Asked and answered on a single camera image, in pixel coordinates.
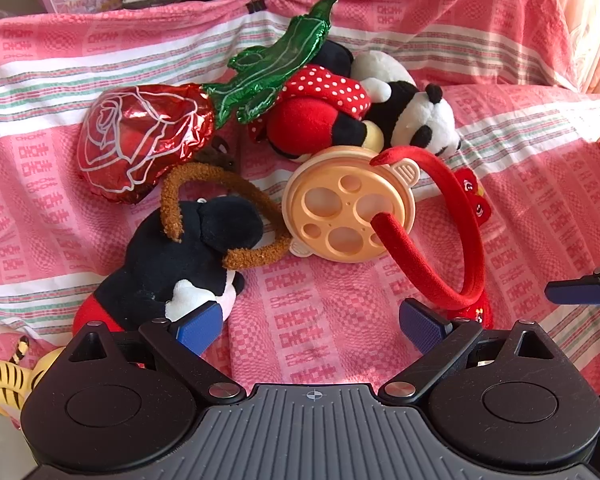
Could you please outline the mickey mouse plush toy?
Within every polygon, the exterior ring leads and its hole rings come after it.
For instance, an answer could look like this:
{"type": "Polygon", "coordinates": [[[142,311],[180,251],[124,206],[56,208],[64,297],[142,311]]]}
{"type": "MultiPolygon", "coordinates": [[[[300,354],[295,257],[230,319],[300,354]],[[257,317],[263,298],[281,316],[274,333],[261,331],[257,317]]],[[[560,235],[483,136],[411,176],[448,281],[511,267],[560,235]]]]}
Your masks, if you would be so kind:
{"type": "Polygon", "coordinates": [[[136,229],[122,266],[76,311],[72,331],[90,321],[102,321],[113,332],[137,330],[154,318],[176,322],[207,301],[221,306],[225,321],[244,288],[242,274],[224,269],[199,238],[184,244],[167,238],[155,210],[136,229]]]}

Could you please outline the red plush headband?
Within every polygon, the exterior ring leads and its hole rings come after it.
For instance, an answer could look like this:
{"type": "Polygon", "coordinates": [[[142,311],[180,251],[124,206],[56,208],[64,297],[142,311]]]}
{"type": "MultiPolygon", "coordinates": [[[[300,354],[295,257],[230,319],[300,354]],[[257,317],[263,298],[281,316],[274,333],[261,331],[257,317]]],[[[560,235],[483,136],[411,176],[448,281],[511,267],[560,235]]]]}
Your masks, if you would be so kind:
{"type": "Polygon", "coordinates": [[[486,257],[480,228],[492,207],[475,173],[468,167],[451,170],[423,148],[400,146],[383,151],[370,162],[389,167],[416,162],[438,188],[440,196],[425,203],[425,218],[416,222],[416,235],[393,214],[375,214],[370,222],[396,265],[430,304],[452,318],[469,318],[493,326],[486,296],[486,257]]]}

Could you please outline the beige round plastic lid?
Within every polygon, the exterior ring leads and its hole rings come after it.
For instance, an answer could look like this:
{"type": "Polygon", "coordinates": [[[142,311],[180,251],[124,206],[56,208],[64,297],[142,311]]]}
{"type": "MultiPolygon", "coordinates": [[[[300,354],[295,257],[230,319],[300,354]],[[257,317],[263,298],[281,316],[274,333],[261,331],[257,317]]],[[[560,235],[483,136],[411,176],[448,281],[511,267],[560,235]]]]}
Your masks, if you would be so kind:
{"type": "Polygon", "coordinates": [[[341,263],[379,257],[386,248],[370,220],[380,212],[392,214],[407,231],[412,228],[419,166],[409,158],[373,166],[375,156],[367,148],[333,146],[294,170],[282,199],[294,256],[341,263]]]}

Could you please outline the yellow tiger plush toy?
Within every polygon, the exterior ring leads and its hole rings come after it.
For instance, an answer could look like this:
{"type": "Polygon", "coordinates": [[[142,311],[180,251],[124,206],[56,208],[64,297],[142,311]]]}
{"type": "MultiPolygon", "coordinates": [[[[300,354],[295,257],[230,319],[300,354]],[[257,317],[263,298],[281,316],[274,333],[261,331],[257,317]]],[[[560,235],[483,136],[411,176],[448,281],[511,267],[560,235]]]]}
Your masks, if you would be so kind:
{"type": "Polygon", "coordinates": [[[28,396],[36,388],[64,347],[56,348],[39,358],[33,368],[23,367],[21,361],[30,348],[26,335],[19,338],[8,361],[0,360],[0,414],[20,425],[20,415],[28,396]]]}

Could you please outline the brown fuzzy headband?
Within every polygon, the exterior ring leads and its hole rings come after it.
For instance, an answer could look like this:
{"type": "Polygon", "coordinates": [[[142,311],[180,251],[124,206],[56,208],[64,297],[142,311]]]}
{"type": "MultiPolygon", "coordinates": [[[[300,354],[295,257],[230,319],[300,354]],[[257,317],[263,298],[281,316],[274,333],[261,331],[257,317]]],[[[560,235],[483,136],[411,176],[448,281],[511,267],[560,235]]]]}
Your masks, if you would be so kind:
{"type": "Polygon", "coordinates": [[[236,172],[228,144],[219,136],[191,162],[170,171],[161,189],[160,219],[167,238],[178,244],[199,238],[226,270],[276,263],[291,242],[279,206],[236,172]],[[214,183],[232,194],[185,203],[178,193],[189,181],[214,183]]]}

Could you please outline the red rose foil balloon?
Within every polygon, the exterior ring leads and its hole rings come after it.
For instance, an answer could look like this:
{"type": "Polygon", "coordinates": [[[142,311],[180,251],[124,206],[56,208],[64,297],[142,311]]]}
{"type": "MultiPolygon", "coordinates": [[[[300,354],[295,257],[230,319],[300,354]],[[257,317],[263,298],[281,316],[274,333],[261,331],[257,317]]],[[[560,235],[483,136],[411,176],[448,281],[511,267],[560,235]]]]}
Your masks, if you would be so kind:
{"type": "Polygon", "coordinates": [[[102,92],[88,108],[76,144],[76,166],[90,191],[136,204],[167,172],[208,148],[231,117],[249,124],[262,116],[323,47],[336,1],[320,0],[292,18],[275,44],[235,54],[228,81],[102,92]]]}

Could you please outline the minnie mouse plush toy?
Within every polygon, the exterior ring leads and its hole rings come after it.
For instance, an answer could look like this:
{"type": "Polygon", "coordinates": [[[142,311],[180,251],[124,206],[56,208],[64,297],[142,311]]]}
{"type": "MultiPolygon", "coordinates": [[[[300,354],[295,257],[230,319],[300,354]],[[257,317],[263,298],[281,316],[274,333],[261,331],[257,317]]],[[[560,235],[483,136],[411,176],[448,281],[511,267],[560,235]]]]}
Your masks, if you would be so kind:
{"type": "Polygon", "coordinates": [[[440,86],[418,88],[390,54],[354,55],[332,40],[288,79],[248,131],[252,140],[296,162],[333,146],[379,153],[407,145],[443,157],[462,145],[440,86]]]}

